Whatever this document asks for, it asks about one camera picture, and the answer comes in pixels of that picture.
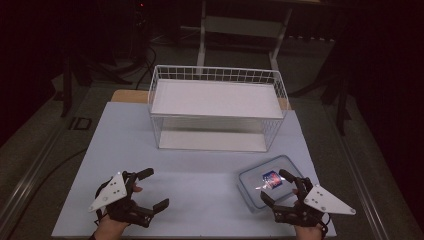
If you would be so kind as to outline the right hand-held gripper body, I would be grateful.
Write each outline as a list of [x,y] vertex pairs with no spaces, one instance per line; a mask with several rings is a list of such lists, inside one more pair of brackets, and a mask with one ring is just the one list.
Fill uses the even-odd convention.
[[323,216],[328,214],[355,215],[356,210],[327,191],[321,185],[313,185],[308,178],[294,177],[292,183],[297,188],[298,203],[293,207],[280,206],[274,200],[270,208],[277,223],[287,223],[302,227],[321,225],[327,229]]

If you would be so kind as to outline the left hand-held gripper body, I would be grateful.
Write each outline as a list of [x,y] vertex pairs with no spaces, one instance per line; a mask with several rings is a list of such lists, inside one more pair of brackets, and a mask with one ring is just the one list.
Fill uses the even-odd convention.
[[154,216],[150,209],[140,207],[133,199],[138,172],[118,172],[109,181],[98,188],[95,199],[89,206],[89,212],[95,212],[98,225],[104,211],[116,221],[127,222],[148,228]]

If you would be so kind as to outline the grey plastic tray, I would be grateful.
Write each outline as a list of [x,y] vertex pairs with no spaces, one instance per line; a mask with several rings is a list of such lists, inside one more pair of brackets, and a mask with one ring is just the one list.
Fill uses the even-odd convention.
[[301,172],[286,155],[279,155],[241,171],[237,176],[237,187],[251,213],[264,210],[267,205],[260,198],[264,191],[276,202],[290,198],[295,187],[279,174],[283,169],[294,177],[302,177]]

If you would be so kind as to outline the person's right hand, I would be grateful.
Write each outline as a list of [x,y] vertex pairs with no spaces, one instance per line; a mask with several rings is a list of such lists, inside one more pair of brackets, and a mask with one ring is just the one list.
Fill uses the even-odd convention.
[[296,240],[322,240],[322,226],[317,224],[315,227],[302,227],[295,225]]

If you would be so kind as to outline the person's left hand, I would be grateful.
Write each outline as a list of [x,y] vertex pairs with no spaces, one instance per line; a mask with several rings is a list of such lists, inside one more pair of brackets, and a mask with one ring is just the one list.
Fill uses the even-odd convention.
[[113,220],[107,211],[104,211],[96,230],[89,240],[120,240],[128,226],[129,223]]

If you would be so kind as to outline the light blue table mat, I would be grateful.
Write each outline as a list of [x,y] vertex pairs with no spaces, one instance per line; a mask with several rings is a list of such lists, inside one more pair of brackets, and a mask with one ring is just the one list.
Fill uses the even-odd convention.
[[265,153],[164,150],[156,146],[144,104],[106,105],[52,232],[55,237],[86,237],[95,228],[88,208],[98,187],[119,171],[146,168],[154,175],[141,181],[134,195],[149,208],[168,199],[169,207],[150,227],[130,226],[134,238],[283,238],[293,235],[288,224],[275,222],[270,210],[253,214],[237,188],[239,171],[278,155],[288,156],[300,172],[317,178],[297,115],[289,112],[271,148]]

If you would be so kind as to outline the black square floor plate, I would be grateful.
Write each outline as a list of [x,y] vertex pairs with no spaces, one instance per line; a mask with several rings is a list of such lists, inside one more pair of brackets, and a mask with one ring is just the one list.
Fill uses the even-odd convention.
[[92,125],[91,118],[73,117],[68,129],[85,131],[85,130],[89,130],[91,125]]

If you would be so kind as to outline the black metal stand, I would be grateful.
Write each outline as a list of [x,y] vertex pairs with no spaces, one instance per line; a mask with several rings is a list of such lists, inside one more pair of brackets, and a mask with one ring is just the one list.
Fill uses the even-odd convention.
[[315,80],[307,86],[291,92],[290,97],[300,97],[308,92],[325,86],[320,100],[324,105],[331,105],[335,100],[337,113],[335,125],[340,135],[345,135],[344,122],[350,118],[346,110],[350,73],[344,67],[323,66]]
[[90,67],[98,71],[101,75],[115,83],[123,85],[131,85],[131,82],[125,81],[118,77],[112,71],[107,70],[99,63],[89,59],[85,55],[69,55],[63,59],[63,88],[61,91],[61,98],[63,102],[62,117],[66,117],[72,108],[73,94],[72,94],[72,75],[82,76],[83,68]]

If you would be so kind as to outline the dark equipment tower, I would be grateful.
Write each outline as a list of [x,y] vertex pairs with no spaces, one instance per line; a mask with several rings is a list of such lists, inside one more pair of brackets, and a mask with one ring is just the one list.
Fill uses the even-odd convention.
[[133,0],[133,7],[131,53],[134,60],[140,60],[149,46],[151,0]]

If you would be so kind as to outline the aluminium floor rail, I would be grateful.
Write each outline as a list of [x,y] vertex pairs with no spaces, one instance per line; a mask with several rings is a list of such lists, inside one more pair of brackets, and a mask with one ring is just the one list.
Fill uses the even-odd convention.
[[333,116],[333,111],[329,108],[324,108],[327,119],[331,124],[332,131],[336,135],[338,145],[341,148],[342,155],[347,162],[348,171],[350,177],[353,181],[355,192],[361,203],[361,209],[363,210],[367,222],[371,228],[372,234],[375,240],[390,240],[387,230],[381,220],[380,214],[376,208],[374,199],[364,181],[363,176],[361,175],[360,169],[356,164],[356,160],[353,156],[353,153],[345,140],[345,137],[342,136],[336,126],[336,120]]
[[23,205],[33,191],[42,166],[63,131],[63,126],[55,127],[48,135],[48,138],[36,152],[26,172],[15,186],[12,194],[8,197],[5,205],[0,209],[0,239],[6,239],[17,222]]

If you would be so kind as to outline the white metal table frame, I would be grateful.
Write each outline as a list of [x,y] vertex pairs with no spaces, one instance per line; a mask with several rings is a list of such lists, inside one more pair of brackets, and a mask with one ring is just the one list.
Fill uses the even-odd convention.
[[277,57],[283,43],[292,8],[288,8],[282,22],[262,21],[243,18],[231,18],[208,15],[207,3],[202,0],[200,19],[200,43],[197,56],[197,65],[203,66],[206,56],[206,33],[223,33],[253,37],[273,38],[276,40],[275,47],[269,52],[268,58],[272,70],[278,71]]

